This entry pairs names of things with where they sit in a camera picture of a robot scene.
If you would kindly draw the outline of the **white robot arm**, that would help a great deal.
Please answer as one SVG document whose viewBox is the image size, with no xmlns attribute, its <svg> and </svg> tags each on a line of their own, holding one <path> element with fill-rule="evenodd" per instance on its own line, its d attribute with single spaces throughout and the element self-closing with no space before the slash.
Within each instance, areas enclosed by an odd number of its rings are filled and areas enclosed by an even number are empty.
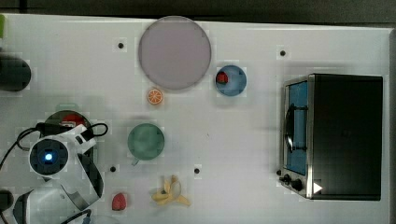
<svg viewBox="0 0 396 224">
<path fill-rule="evenodd" d="M 46 182 L 15 202 L 17 224 L 66 224 L 98 201 L 104 181 L 85 152 L 96 145 L 92 130 L 40 122 L 42 136 L 29 149 L 30 170 Z"/>
</svg>

